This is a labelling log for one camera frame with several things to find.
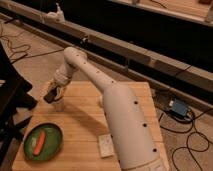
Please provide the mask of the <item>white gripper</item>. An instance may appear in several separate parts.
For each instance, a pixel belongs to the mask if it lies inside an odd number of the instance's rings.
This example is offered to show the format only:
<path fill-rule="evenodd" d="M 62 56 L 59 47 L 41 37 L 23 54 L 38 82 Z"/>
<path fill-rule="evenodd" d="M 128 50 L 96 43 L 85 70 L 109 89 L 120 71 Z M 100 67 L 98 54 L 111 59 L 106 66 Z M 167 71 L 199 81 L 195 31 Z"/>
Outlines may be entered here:
<path fill-rule="evenodd" d="M 54 73 L 53 80 L 58 86 L 67 86 L 70 83 L 72 76 L 73 68 L 69 65 L 61 65 Z M 49 81 L 47 83 L 46 93 L 49 93 L 56 88 L 56 84 L 54 82 Z M 59 101 L 60 99 L 62 99 L 65 91 L 65 87 L 57 87 L 55 100 Z"/>

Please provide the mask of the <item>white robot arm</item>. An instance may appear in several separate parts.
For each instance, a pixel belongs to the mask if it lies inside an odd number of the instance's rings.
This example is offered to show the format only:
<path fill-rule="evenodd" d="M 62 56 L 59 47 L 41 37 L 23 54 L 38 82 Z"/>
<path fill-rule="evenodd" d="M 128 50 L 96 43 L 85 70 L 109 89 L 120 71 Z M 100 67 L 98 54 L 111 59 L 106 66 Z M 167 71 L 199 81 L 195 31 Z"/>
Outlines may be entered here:
<path fill-rule="evenodd" d="M 61 99 L 62 91 L 77 69 L 102 94 L 102 106 L 121 171 L 167 171 L 133 90 L 92 65 L 84 51 L 74 47 L 64 50 L 64 62 L 54 73 L 44 100 L 53 103 Z"/>

